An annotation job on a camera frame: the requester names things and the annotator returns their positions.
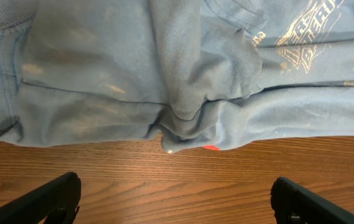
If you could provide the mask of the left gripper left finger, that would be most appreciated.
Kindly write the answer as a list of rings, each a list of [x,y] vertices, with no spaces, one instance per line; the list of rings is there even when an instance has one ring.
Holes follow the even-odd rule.
[[[71,224],[80,209],[81,191],[77,173],[67,172],[0,207],[0,224]]]

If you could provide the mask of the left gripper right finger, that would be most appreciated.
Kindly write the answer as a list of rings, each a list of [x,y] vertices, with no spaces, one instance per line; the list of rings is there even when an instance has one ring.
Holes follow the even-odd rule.
[[[354,224],[354,214],[285,177],[271,188],[277,224]]]

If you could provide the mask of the light blue t-shirt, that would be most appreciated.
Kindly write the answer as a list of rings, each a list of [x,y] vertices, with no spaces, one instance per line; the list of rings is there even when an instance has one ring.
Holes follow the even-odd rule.
[[[354,136],[354,0],[0,1],[0,141]]]

